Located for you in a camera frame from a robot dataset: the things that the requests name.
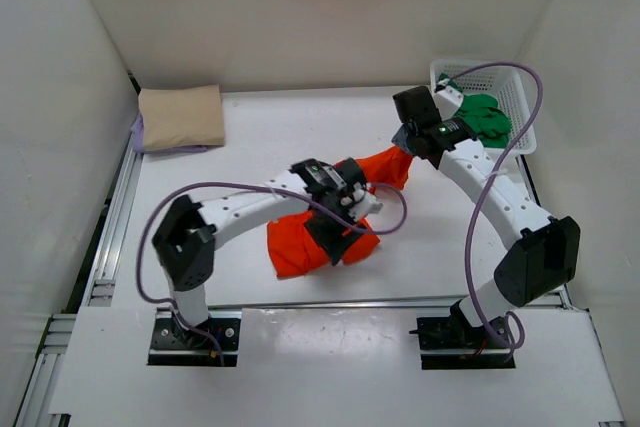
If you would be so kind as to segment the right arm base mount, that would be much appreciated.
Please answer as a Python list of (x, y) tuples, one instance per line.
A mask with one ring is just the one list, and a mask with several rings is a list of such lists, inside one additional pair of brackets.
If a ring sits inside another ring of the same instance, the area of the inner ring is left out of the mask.
[(418, 317), (421, 368), (433, 371), (515, 369), (514, 355), (484, 327), (466, 330), (452, 317)]

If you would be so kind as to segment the orange t shirt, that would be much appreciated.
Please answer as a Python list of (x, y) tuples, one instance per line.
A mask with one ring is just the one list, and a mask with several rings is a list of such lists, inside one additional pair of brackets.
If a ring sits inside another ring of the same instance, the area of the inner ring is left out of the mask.
[[(408, 181), (412, 161), (413, 157), (397, 146), (356, 160), (368, 181), (389, 184), (399, 190)], [(327, 254), (304, 226), (311, 217), (312, 213), (306, 211), (267, 224), (267, 250), (279, 279), (303, 276), (329, 263)]]

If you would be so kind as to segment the purple t shirt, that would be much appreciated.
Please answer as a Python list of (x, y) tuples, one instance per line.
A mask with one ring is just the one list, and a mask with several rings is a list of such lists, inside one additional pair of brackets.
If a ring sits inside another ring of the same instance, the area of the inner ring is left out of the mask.
[(204, 145), (187, 145), (148, 151), (144, 147), (144, 121), (140, 113), (137, 114), (133, 124), (131, 125), (130, 132), (132, 137), (132, 149), (138, 154), (148, 152), (151, 154), (200, 153), (208, 150), (208, 147)]

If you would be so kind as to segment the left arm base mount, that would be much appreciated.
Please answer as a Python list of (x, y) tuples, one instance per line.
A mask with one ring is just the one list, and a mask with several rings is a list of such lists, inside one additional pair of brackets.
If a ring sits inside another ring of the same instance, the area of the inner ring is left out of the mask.
[(207, 337), (185, 329), (170, 311), (160, 311), (155, 318), (147, 355), (149, 366), (226, 367), (237, 366), (240, 344), (241, 313), (211, 311), (209, 320), (199, 326), (221, 347)]

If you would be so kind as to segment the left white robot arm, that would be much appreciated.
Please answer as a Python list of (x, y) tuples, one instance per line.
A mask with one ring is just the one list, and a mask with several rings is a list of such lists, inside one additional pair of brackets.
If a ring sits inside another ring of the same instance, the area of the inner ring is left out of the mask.
[(270, 222), (303, 215), (303, 231), (331, 264), (338, 263), (365, 231), (365, 218), (380, 210), (358, 163), (337, 166), (307, 159), (257, 186), (236, 186), (209, 201), (180, 195), (152, 237), (183, 328), (202, 328), (209, 319), (205, 283), (216, 252), (233, 239)]

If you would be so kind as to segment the beige t shirt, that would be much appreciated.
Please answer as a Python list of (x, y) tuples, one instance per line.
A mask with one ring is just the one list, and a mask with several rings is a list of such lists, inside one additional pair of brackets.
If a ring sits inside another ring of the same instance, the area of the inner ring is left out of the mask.
[(148, 151), (225, 144), (224, 113), (218, 85), (179, 90), (142, 89), (138, 108), (144, 121), (144, 147)]

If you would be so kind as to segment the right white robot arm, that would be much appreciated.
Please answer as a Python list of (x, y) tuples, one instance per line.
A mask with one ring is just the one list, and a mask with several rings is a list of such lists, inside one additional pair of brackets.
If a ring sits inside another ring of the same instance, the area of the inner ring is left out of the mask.
[(464, 120), (441, 117), (428, 87), (401, 91), (393, 101), (401, 122), (394, 144), (454, 182), (473, 202), (472, 216), (484, 216), (506, 250), (492, 279), (452, 307), (454, 322), (476, 332), (575, 277), (581, 230), (572, 217), (556, 218), (528, 199)]

